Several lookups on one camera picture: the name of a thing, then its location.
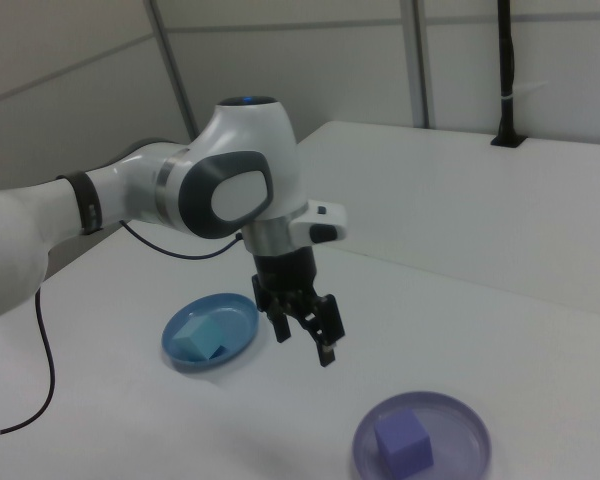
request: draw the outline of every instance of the black band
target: black band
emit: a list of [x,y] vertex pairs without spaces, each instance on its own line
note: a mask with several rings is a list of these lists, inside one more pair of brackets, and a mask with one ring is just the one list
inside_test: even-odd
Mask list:
[[76,194],[80,220],[82,221],[81,235],[91,235],[102,230],[102,209],[100,199],[93,182],[84,172],[73,172],[60,175],[57,180],[64,178],[68,180]]

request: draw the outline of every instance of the white wall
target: white wall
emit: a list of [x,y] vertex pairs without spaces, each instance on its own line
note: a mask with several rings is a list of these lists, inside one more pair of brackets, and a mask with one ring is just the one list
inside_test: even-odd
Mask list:
[[[0,189],[187,141],[141,0],[0,2]],[[53,273],[108,232],[54,249]]]
[[199,128],[227,97],[269,95],[298,139],[330,120],[412,125],[398,0],[159,0]]
[[[495,133],[497,2],[424,3],[433,126]],[[518,132],[600,143],[600,1],[512,2],[512,15]]]

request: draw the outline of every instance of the black cable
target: black cable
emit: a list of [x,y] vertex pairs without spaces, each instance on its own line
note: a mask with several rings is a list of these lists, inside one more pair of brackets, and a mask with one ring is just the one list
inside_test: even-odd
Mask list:
[[[152,139],[148,143],[153,143],[155,141],[165,141],[166,142],[166,140]],[[138,145],[139,144],[133,145],[132,151],[137,150],[137,148],[139,148]],[[106,165],[110,165],[116,161],[118,161],[118,160],[109,162]],[[120,225],[122,225],[131,235],[133,235],[135,238],[140,240],[146,246],[153,248],[154,250],[156,250],[164,255],[179,258],[182,260],[206,260],[209,258],[217,257],[218,255],[229,250],[240,240],[242,240],[242,234],[236,233],[236,238],[234,238],[231,242],[229,242],[227,245],[225,245],[224,247],[222,247],[220,250],[218,250],[216,252],[209,253],[206,255],[182,255],[180,253],[169,252],[168,250],[160,248],[157,245],[154,245],[153,243],[149,242],[148,240],[145,240],[135,230],[133,230],[129,225],[127,225],[127,223],[124,221],[121,221]],[[40,329],[40,336],[42,337],[42,343],[44,344],[44,351],[47,355],[47,363],[49,364],[49,393],[47,394],[47,398],[44,401],[44,404],[42,405],[42,407],[40,407],[40,410],[38,410],[33,416],[29,417],[27,420],[25,420],[22,423],[14,425],[13,427],[1,429],[0,435],[4,435],[6,433],[11,433],[11,432],[15,432],[16,430],[20,430],[21,428],[24,428],[27,425],[32,424],[38,418],[40,418],[42,416],[42,414],[47,410],[47,407],[49,407],[49,404],[51,403],[51,399],[53,398],[53,392],[55,391],[55,388],[56,388],[56,369],[55,369],[55,365],[53,363],[53,355],[51,354],[51,347],[49,346],[49,339],[47,338],[47,331],[44,328],[44,321],[42,319],[42,308],[40,307],[40,290],[41,289],[38,289],[38,291],[36,292],[36,296],[35,296],[36,318],[38,319],[38,328]]]
[[44,401],[40,410],[36,412],[35,415],[30,417],[18,425],[14,425],[13,427],[3,428],[0,430],[0,435],[4,435],[5,433],[15,432],[16,430],[20,430],[21,428],[30,425],[35,422],[40,416],[45,412],[49,404],[51,403],[51,399],[53,398],[53,392],[56,388],[56,369],[53,364],[53,355],[51,354],[51,347],[49,346],[49,339],[47,338],[47,331],[44,328],[44,322],[42,320],[42,308],[40,308],[40,289],[36,292],[36,317],[38,319],[38,327],[40,329],[40,336],[42,337],[42,343],[44,344],[44,351],[47,354],[47,362],[49,363],[49,393],[47,394],[47,399]]
[[229,242],[227,245],[225,245],[224,247],[222,247],[217,252],[208,253],[206,255],[182,255],[181,253],[174,253],[174,252],[170,252],[168,250],[165,250],[164,248],[160,248],[159,246],[154,245],[150,241],[145,240],[135,230],[133,230],[129,225],[127,225],[127,222],[124,222],[124,221],[121,220],[120,221],[120,225],[122,225],[125,228],[125,230],[127,230],[127,232],[129,232],[135,238],[137,238],[138,240],[140,240],[147,247],[153,248],[157,252],[160,252],[160,253],[163,253],[165,255],[168,255],[169,257],[180,258],[182,260],[207,260],[209,258],[217,257],[218,255],[220,255],[220,254],[226,252],[227,250],[229,250],[231,247],[233,247],[240,240],[242,240],[242,234],[241,233],[236,233],[236,238],[234,238],[231,242]]

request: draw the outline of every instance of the black button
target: black button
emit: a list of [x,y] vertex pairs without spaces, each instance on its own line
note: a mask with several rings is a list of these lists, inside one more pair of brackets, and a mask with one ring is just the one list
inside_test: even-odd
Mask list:
[[338,230],[333,225],[311,225],[309,238],[313,243],[332,242],[338,239]]

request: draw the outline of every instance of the purple cube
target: purple cube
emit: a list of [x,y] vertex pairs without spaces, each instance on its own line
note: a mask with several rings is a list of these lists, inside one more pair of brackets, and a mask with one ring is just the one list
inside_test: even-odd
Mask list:
[[411,409],[381,418],[374,429],[380,455],[396,480],[433,465],[429,434]]

